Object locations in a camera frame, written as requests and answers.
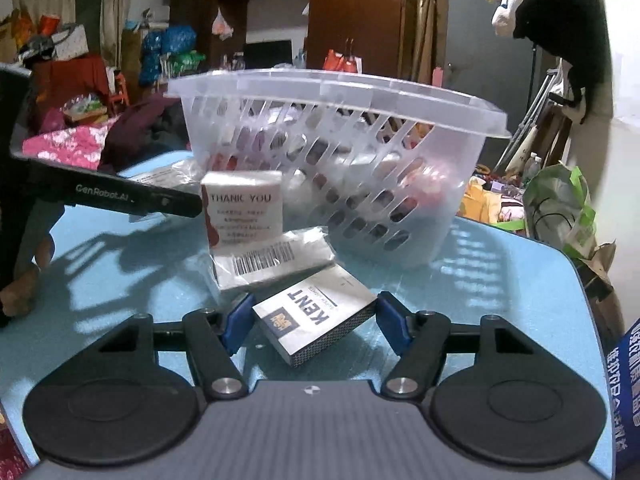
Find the blue banner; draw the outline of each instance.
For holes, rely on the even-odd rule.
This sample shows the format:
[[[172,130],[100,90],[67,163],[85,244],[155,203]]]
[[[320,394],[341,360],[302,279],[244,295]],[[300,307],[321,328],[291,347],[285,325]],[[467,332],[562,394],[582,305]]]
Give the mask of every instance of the blue banner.
[[[640,460],[640,319],[607,356],[616,471]]]

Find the black cloth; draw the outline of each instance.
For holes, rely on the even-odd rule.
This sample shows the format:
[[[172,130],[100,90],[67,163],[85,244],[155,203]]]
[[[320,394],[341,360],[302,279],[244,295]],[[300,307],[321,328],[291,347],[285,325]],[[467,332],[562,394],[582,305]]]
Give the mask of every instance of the black cloth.
[[[189,143],[180,99],[151,94],[127,108],[104,141],[98,171],[117,173]]]
[[[524,0],[516,9],[513,37],[529,38],[571,63],[568,79],[574,100],[569,104],[580,104],[584,88],[586,118],[607,62],[607,25],[600,0]]]

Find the laundry basket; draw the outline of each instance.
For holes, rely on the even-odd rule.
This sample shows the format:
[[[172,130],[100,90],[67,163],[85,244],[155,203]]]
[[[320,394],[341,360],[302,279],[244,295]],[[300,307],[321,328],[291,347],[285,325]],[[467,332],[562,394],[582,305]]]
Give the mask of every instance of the laundry basket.
[[[279,170],[287,227],[405,267],[433,259],[487,136],[506,115],[417,83],[313,70],[211,72],[169,81],[198,163]]]

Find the table surface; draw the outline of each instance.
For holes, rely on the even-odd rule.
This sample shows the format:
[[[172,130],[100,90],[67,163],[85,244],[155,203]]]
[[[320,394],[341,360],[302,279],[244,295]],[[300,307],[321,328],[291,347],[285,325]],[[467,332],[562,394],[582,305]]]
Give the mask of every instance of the table surface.
[[[126,175],[186,155],[163,155]],[[67,208],[54,227],[56,256],[42,274],[34,312],[0,336],[0,402],[29,462],[38,458],[22,424],[22,405],[39,380],[133,314],[148,312],[163,322],[216,305],[200,273],[207,253],[202,218],[179,224],[130,222],[124,214],[78,206]],[[593,319],[575,269],[559,251],[459,218],[430,266],[390,269],[336,250],[373,292],[389,290],[411,310],[437,310],[452,322],[471,324],[485,314],[503,316],[585,377],[609,410]],[[369,379],[379,388],[397,360],[373,318],[295,370],[257,328],[234,357],[250,386],[260,378]],[[472,361],[471,355],[449,356],[442,377]],[[160,364],[191,380],[183,354],[163,352]],[[610,417],[590,462],[611,478]]]

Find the barcode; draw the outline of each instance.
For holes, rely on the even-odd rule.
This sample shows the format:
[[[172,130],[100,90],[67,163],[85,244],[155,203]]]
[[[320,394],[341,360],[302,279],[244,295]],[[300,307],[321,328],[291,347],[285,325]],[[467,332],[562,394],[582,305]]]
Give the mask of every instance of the barcode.
[[[295,256],[289,242],[278,242],[264,249],[249,251],[242,256],[234,257],[234,272],[236,276],[242,276],[293,260]]]

